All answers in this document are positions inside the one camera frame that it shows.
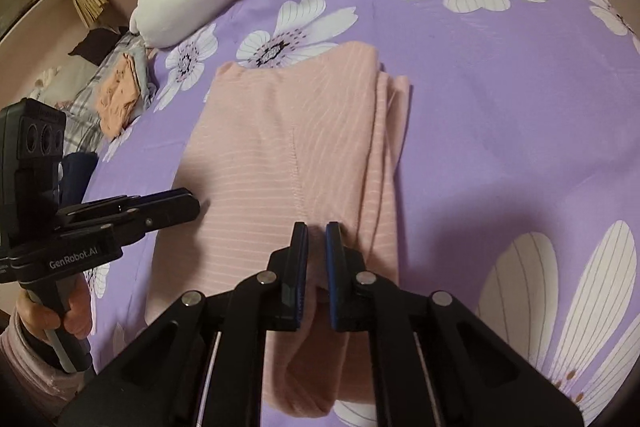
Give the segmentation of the navy blue cloth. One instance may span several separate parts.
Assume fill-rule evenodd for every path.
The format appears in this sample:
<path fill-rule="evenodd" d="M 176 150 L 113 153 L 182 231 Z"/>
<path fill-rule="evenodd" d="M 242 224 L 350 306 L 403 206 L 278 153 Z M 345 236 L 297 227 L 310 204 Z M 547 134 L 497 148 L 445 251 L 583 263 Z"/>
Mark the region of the navy blue cloth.
<path fill-rule="evenodd" d="M 99 156 L 93 152 L 76 152 L 63 158 L 60 181 L 62 208 L 82 203 L 98 160 Z"/>

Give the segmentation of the pink striped knit garment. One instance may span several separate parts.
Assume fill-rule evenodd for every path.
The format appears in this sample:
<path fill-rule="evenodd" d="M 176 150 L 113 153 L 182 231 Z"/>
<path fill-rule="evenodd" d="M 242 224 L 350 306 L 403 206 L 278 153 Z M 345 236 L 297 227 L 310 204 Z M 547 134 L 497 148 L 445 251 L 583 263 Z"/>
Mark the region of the pink striped knit garment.
<path fill-rule="evenodd" d="M 394 172 L 408 110 L 408 79 L 386 74 L 363 42 L 286 67 L 220 66 L 175 177 L 201 212 L 157 235 L 146 318 L 192 289 L 230 291 L 305 223 L 303 321 L 294 333 L 268 335 L 262 395 L 295 417 L 371 402 L 366 336 L 330 325 L 324 230 L 338 223 L 372 271 L 397 279 Z"/>

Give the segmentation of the folded grey garment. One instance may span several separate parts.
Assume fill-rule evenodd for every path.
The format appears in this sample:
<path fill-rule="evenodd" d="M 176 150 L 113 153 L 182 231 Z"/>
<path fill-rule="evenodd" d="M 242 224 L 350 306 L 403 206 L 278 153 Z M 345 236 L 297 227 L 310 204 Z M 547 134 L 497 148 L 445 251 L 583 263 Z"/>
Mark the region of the folded grey garment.
<path fill-rule="evenodd" d="M 130 52 L 130 56 L 134 61 L 134 73 L 136 74 L 140 90 L 139 101 L 137 101 L 136 106 L 134 106 L 134 117 L 138 117 L 152 104 L 157 91 L 157 85 L 151 74 L 145 49 L 135 48 Z"/>

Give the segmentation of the dark brown cloth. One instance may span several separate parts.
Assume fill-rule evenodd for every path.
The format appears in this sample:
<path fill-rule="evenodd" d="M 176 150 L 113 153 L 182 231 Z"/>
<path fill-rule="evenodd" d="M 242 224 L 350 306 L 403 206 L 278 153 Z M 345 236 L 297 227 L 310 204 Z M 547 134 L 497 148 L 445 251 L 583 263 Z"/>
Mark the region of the dark brown cloth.
<path fill-rule="evenodd" d="M 85 39 L 81 40 L 68 55 L 82 57 L 87 62 L 100 66 L 126 32 L 125 26 L 119 26 L 116 30 L 103 27 L 91 29 Z"/>

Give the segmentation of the purple floral bed sheet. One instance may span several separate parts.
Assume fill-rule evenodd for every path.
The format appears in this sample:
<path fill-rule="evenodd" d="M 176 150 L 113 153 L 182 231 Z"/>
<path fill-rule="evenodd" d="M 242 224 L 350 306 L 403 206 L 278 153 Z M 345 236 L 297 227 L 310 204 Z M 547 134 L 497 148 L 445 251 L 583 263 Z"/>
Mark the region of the purple floral bed sheet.
<path fill-rule="evenodd" d="M 411 82 L 401 282 L 475 307 L 602 424 L 639 358 L 639 40 L 608 0 L 241 0 L 152 60 L 88 197 L 171 184 L 218 66 L 350 40 Z"/>

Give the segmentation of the plaid grey pillow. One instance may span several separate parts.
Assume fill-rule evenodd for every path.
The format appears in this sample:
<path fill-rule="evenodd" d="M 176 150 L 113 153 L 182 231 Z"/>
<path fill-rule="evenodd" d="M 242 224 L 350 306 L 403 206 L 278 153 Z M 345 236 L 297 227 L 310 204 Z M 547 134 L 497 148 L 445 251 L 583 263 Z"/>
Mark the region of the plaid grey pillow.
<path fill-rule="evenodd" d="M 66 127 L 64 133 L 63 155 L 76 152 L 96 153 L 104 141 L 104 135 L 100 128 L 100 117 L 96 113 L 96 96 L 101 82 L 111 74 L 113 67 L 123 53 L 130 55 L 135 48 L 148 49 L 142 38 L 127 32 L 115 49 L 104 58 L 96 73 L 90 78 L 87 86 L 81 89 L 73 101 L 63 105 L 63 113 L 66 115 Z"/>

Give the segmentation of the folded orange printed garment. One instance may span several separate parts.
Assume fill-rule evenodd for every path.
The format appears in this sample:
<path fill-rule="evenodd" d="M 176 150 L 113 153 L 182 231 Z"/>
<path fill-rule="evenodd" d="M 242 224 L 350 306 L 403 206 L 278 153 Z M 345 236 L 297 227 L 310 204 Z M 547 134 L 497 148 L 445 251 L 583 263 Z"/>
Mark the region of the folded orange printed garment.
<path fill-rule="evenodd" d="M 101 82 L 96 96 L 96 113 L 107 139 L 117 138 L 128 126 L 140 95 L 134 60 L 129 54 L 123 53 L 111 74 Z"/>

